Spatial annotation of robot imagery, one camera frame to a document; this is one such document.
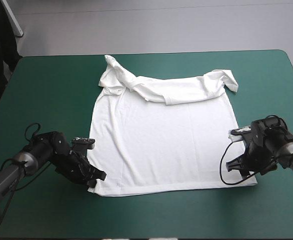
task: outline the green table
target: green table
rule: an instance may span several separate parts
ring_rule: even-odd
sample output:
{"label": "green table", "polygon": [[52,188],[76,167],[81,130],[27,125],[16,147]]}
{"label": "green table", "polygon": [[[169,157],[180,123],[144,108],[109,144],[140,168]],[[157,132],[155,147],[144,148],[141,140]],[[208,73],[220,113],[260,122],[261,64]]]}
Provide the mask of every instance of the green table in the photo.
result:
{"label": "green table", "polygon": [[[227,94],[239,126],[276,114],[293,133],[293,67],[283,51],[124,54],[115,58],[137,76],[160,79],[231,69],[239,90],[236,94],[227,90]],[[68,140],[88,137],[105,68],[102,55],[23,58],[0,101],[0,166],[27,143],[24,130],[33,122],[42,124],[43,133],[64,132]],[[50,167],[15,194],[0,236],[293,238],[293,172],[279,167],[258,175],[257,180],[258,185],[251,187],[100,197]]]}

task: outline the wire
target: wire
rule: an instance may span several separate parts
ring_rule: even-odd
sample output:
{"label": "wire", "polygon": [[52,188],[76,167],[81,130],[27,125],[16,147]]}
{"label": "wire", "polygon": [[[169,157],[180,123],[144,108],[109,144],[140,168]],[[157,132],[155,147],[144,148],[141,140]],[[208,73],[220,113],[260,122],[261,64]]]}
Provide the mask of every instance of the wire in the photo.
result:
{"label": "wire", "polygon": [[24,137],[25,137],[25,139],[26,139],[28,142],[31,141],[31,138],[30,138],[30,139],[27,138],[27,132],[28,132],[29,128],[31,128],[31,127],[34,126],[34,125],[37,125],[37,129],[32,133],[32,137],[34,137],[34,136],[38,133],[38,131],[40,130],[40,128],[41,128],[41,124],[40,124],[40,123],[37,123],[37,122],[31,123],[29,126],[26,127],[26,129],[25,129],[25,131],[24,131]]}
{"label": "wire", "polygon": [[6,165],[6,163],[7,163],[8,161],[12,161],[12,160],[13,160],[12,158],[9,158],[9,159],[5,160],[5,161],[2,163],[1,167],[0,167],[0,172],[3,170],[3,168],[4,168],[5,165]]}
{"label": "wire", "polygon": [[246,178],[243,178],[242,180],[237,181],[237,182],[232,182],[232,183],[230,183],[230,182],[226,182],[226,181],[224,181],[224,179],[223,179],[223,177],[222,177],[222,161],[223,161],[223,158],[225,157],[225,155],[227,154],[227,151],[228,151],[229,147],[230,147],[232,144],[233,144],[233,142],[231,142],[231,143],[226,147],[226,149],[225,149],[225,151],[224,151],[224,153],[223,153],[223,155],[222,155],[222,158],[221,158],[221,161],[220,161],[220,167],[219,167],[220,179],[221,179],[221,181],[222,181],[224,184],[226,184],[226,185],[237,185],[237,184],[240,184],[240,183],[244,182],[245,180],[248,180],[249,178],[252,178],[254,175],[256,175],[256,174],[258,173],[258,172],[256,171],[256,172],[252,173],[251,175],[247,176]]}
{"label": "wire", "polygon": [[19,188],[17,188],[15,191],[20,191],[20,190],[22,190],[22,189],[24,189],[26,186],[28,186],[29,184],[31,184],[34,180],[36,180],[45,170],[47,170],[47,168],[49,167],[51,165],[51,162],[48,164],[48,165],[46,165],[46,167],[41,171],[41,172],[39,172],[39,174],[38,175],[36,175],[31,181],[29,181],[27,184],[25,184],[25,185],[23,185],[22,187],[19,187]]}

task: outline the black cable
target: black cable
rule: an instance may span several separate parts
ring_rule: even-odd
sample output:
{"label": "black cable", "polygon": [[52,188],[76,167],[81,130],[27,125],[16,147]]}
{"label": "black cable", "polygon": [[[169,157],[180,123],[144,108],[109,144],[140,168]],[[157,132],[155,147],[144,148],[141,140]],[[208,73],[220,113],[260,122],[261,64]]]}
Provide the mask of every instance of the black cable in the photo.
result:
{"label": "black cable", "polygon": [[237,182],[232,182],[232,183],[230,183],[230,182],[226,182],[226,181],[223,180],[223,177],[222,177],[222,161],[223,161],[223,158],[225,157],[225,155],[226,155],[226,153],[227,153],[229,147],[230,147],[232,144],[233,144],[233,142],[231,142],[231,143],[226,147],[226,149],[225,149],[225,151],[224,151],[224,153],[223,153],[223,155],[222,155],[222,158],[221,158],[221,161],[220,161],[220,167],[219,167],[220,179],[221,179],[221,181],[222,181],[224,184],[226,184],[226,185],[237,185],[237,184],[240,184],[240,183],[244,182],[245,180],[248,180],[249,178],[253,177],[254,175],[256,175],[256,174],[258,173],[258,172],[256,171],[256,172],[252,173],[251,175],[247,176],[246,178],[243,178],[242,180],[237,181]]}
{"label": "black cable", "polygon": [[[7,160],[5,160],[4,163],[2,164],[1,168],[3,168],[4,164],[5,164],[6,162],[8,162],[8,161],[11,161],[11,159],[7,159]],[[7,202],[6,202],[6,205],[5,205],[5,207],[4,207],[4,210],[3,210],[3,212],[2,212],[2,216],[1,216],[1,218],[0,218],[0,225],[1,225],[2,221],[3,221],[3,219],[5,218],[5,215],[6,215],[6,213],[7,213],[7,210],[8,210],[8,208],[9,208],[9,205],[10,205],[10,203],[11,203],[11,200],[12,200],[12,198],[13,198],[15,192],[16,192],[17,186],[18,186],[18,184],[19,184],[19,181],[20,181],[20,178],[21,178],[21,172],[22,172],[22,164],[23,164],[23,163],[19,163],[19,164],[17,164],[17,165],[18,165],[18,177],[17,177],[16,182],[15,182],[15,184],[14,184],[12,190],[11,190],[11,195],[10,195],[10,197],[8,198],[8,200],[7,200]]]}
{"label": "black cable", "polygon": [[5,160],[5,161],[2,163],[1,167],[0,167],[0,172],[3,170],[3,168],[4,168],[5,165],[6,165],[6,163],[7,163],[8,161],[12,161],[12,160],[13,160],[13,159],[11,159],[11,158]]}
{"label": "black cable", "polygon": [[51,165],[51,162],[48,164],[48,165],[46,165],[46,167],[41,171],[41,172],[39,172],[39,174],[38,175],[36,175],[31,181],[29,181],[27,184],[25,184],[24,186],[22,186],[22,187],[19,187],[19,188],[17,188],[15,191],[19,191],[19,190],[22,190],[22,189],[24,189],[26,186],[28,186],[30,183],[32,183],[34,180],[36,180],[45,170],[47,170],[47,168],[49,167]]}
{"label": "black cable", "polygon": [[29,128],[31,128],[34,125],[37,125],[37,129],[32,133],[32,137],[34,137],[41,128],[41,124],[37,123],[37,122],[31,123],[29,126],[26,127],[26,129],[24,131],[24,137],[28,142],[30,142],[31,138],[30,139],[27,138],[27,132],[28,132]]}

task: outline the gray floor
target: gray floor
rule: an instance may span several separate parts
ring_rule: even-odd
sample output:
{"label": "gray floor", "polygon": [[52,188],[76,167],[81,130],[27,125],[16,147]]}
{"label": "gray floor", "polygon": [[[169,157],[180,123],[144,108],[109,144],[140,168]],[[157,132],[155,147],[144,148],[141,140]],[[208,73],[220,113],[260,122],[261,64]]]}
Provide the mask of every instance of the gray floor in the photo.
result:
{"label": "gray floor", "polygon": [[23,56],[281,49],[293,64],[293,0],[8,3]]}

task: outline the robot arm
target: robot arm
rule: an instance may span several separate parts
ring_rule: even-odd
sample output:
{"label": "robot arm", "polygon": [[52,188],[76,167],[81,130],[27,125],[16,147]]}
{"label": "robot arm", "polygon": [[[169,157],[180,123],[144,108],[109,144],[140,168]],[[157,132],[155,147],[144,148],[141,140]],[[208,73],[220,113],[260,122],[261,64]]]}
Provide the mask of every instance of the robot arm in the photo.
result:
{"label": "robot arm", "polygon": [[282,118],[270,115],[253,121],[250,126],[232,130],[229,138],[244,141],[245,152],[226,163],[228,172],[239,170],[243,178],[250,175],[249,171],[264,175],[276,170],[278,163],[293,170],[293,135]]}
{"label": "robot arm", "polygon": [[94,139],[77,137],[71,141],[70,147],[61,132],[38,135],[36,132],[27,139],[29,144],[11,159],[12,164],[0,171],[0,202],[7,193],[16,190],[20,179],[33,176],[47,162],[56,166],[56,172],[76,184],[94,187],[96,179],[105,180],[106,173],[92,166],[85,156],[87,149],[94,148]]}

